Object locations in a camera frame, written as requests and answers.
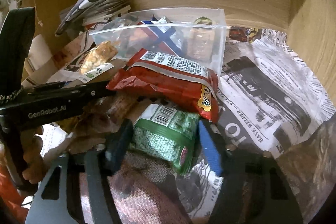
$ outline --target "newspaper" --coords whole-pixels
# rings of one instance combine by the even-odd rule
[[[278,31],[265,29],[251,43],[227,40],[219,86],[219,132],[275,158],[335,113],[321,83]]]

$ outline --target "transparent plastic package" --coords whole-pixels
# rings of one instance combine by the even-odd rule
[[[98,43],[120,41],[115,58],[130,59],[141,48],[177,55],[208,67],[220,75],[226,23],[224,10],[162,8],[125,15],[128,26],[92,32]]]

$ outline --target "red package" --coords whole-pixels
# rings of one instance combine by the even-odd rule
[[[164,97],[188,112],[218,121],[214,98],[218,77],[200,64],[142,48],[108,83],[109,90],[124,90],[146,97]]]

